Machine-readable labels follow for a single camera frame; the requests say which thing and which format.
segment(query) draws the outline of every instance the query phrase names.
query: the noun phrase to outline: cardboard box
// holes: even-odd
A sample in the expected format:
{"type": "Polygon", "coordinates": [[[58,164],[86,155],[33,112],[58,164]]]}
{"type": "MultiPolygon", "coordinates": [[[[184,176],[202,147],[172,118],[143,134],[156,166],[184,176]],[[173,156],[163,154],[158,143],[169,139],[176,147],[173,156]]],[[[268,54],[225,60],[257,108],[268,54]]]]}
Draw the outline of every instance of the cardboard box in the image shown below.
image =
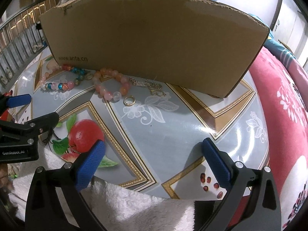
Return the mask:
{"type": "Polygon", "coordinates": [[[210,0],[75,0],[41,15],[59,64],[134,75],[226,97],[269,29],[210,0]]]}

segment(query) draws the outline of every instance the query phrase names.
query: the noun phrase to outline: floral pattern blanket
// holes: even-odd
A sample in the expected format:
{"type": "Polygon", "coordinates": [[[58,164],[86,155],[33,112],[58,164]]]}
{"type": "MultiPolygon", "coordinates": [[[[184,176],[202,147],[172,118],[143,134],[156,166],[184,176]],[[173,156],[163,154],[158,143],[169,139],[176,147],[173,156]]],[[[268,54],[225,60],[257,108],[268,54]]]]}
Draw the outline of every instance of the floral pattern blanket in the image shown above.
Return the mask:
{"type": "Polygon", "coordinates": [[[249,71],[266,119],[269,166],[280,196],[283,230],[308,193],[307,111],[289,72],[267,48],[261,49],[249,71]]]}

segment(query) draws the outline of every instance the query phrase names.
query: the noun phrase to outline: metal railing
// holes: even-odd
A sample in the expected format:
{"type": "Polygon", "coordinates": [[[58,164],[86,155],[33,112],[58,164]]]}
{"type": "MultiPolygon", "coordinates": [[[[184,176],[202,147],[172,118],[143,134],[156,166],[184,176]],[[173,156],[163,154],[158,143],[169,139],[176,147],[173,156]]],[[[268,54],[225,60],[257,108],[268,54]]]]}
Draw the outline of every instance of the metal railing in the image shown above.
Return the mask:
{"type": "Polygon", "coordinates": [[[21,72],[44,49],[44,34],[37,29],[40,16],[60,0],[37,0],[0,26],[0,91],[12,87],[21,72]]]}

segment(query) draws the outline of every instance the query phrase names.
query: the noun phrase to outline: screw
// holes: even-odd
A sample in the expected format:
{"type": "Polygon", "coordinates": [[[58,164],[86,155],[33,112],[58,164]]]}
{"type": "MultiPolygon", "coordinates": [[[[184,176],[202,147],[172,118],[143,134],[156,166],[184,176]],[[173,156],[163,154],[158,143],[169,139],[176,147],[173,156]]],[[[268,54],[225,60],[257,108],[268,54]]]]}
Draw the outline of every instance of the screw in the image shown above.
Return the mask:
{"type": "Polygon", "coordinates": [[[265,167],[264,167],[264,170],[265,170],[266,172],[268,172],[268,173],[269,173],[269,172],[270,172],[270,167],[265,166],[265,167]]]}
{"type": "Polygon", "coordinates": [[[73,165],[71,162],[67,162],[64,164],[64,168],[70,168],[73,165]]]}
{"type": "Polygon", "coordinates": [[[40,172],[42,172],[43,171],[43,167],[38,167],[37,169],[36,169],[36,172],[37,173],[40,173],[40,172]]]}
{"type": "Polygon", "coordinates": [[[244,167],[244,165],[243,165],[240,161],[237,161],[237,162],[235,163],[235,166],[237,166],[238,168],[244,167]]]}

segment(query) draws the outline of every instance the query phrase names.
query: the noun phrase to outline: pink beaded bracelet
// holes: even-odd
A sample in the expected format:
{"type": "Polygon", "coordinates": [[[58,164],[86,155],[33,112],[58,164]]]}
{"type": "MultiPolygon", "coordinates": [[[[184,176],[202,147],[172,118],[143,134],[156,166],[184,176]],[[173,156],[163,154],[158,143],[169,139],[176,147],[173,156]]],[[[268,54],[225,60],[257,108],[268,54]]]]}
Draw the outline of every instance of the pink beaded bracelet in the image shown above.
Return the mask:
{"type": "Polygon", "coordinates": [[[92,78],[92,75],[89,77],[90,73],[87,73],[84,69],[79,69],[77,67],[72,67],[68,64],[63,64],[62,67],[57,65],[52,72],[46,72],[44,76],[39,81],[39,85],[43,90],[71,90],[75,86],[78,86],[84,79],[89,80],[92,78]],[[74,79],[73,81],[69,81],[67,83],[45,83],[46,79],[54,72],[59,70],[71,71],[75,74],[78,74],[78,78],[74,79]]]}
{"type": "Polygon", "coordinates": [[[131,83],[129,79],[123,74],[119,73],[117,70],[102,68],[100,71],[96,71],[92,81],[95,85],[95,90],[104,97],[105,100],[119,101],[123,95],[127,95],[129,89],[131,88],[131,83]],[[110,76],[116,79],[118,82],[121,82],[122,87],[120,91],[116,91],[113,94],[109,92],[101,83],[101,76],[110,76]]]}

